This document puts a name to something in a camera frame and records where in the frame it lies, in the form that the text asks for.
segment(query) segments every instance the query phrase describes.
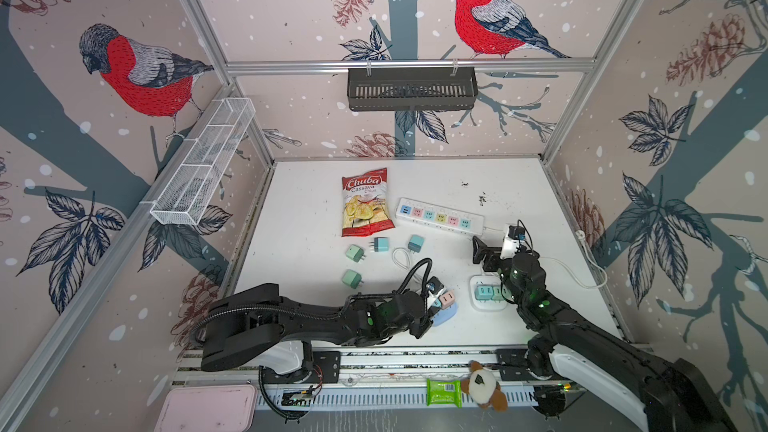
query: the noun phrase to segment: red chip bag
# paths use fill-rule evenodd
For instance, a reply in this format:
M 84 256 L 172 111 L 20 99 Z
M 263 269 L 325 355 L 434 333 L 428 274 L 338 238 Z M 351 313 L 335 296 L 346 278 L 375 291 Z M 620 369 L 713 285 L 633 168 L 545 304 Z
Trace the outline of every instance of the red chip bag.
M 365 237 L 395 227 L 386 209 L 386 168 L 342 177 L 342 237 Z

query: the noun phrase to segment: white tabletop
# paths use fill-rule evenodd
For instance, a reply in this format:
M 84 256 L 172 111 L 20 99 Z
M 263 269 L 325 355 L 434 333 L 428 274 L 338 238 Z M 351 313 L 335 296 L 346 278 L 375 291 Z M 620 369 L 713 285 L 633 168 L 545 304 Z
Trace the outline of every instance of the white tabletop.
M 583 283 L 594 284 L 535 158 L 312 161 L 278 162 L 236 292 L 274 282 L 280 285 L 281 295 L 294 301 L 341 306 L 347 295 L 357 291 L 386 293 L 397 288 L 406 273 L 392 263 L 390 252 L 370 252 L 372 237 L 341 237 L 341 178 L 383 167 L 389 169 L 388 206 L 396 227 L 374 236 L 388 237 L 390 250 L 405 247 L 411 235 L 424 237 L 414 263 L 432 258 L 432 274 L 454 289 L 458 303 L 454 318 L 432 328 L 420 340 L 403 332 L 387 345 L 518 345 L 534 336 L 512 305 L 501 312 L 478 312 L 472 307 L 468 282 L 482 269 L 472 264 L 470 237 L 398 223 L 394 211 L 400 197 L 485 216 L 485 226 L 491 228 L 521 219 L 537 252 L 559 258 Z M 502 235 L 486 231 L 482 239 L 499 246 Z M 364 261 L 354 263 L 344 255 L 351 244 L 364 247 Z M 587 320 L 618 336 L 600 291 L 579 287 L 552 261 L 542 261 L 542 266 L 550 292 Z M 357 291 L 341 282 L 348 268 L 362 275 L 364 284 Z

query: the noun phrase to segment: stuffed animal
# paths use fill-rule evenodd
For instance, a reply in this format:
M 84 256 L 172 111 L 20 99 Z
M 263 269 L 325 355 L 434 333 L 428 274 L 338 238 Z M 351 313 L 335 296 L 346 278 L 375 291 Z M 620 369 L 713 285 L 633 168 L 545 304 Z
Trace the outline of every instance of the stuffed animal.
M 507 409 L 507 398 L 502 392 L 502 386 L 496 381 L 493 372 L 485 370 L 479 362 L 469 363 L 472 371 L 469 379 L 462 380 L 462 392 L 471 397 L 481 408 L 493 406 L 497 412 Z

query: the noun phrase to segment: bird head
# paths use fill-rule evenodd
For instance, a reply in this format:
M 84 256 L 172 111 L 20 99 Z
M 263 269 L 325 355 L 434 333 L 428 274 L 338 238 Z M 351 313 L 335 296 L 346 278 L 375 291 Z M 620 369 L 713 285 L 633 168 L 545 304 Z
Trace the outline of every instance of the bird head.
M 107 48 L 113 39 L 120 37 L 118 32 L 105 24 L 90 26 L 80 37 L 80 53 L 83 56 L 83 65 L 88 73 L 98 70 L 101 73 L 110 73 Z

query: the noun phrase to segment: hanging basket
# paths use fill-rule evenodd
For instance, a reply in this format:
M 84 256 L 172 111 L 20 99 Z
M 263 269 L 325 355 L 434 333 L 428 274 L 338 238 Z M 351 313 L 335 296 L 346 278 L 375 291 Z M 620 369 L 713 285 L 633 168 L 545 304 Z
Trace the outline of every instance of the hanging basket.
M 470 110 L 478 96 L 475 67 L 350 69 L 350 110 Z

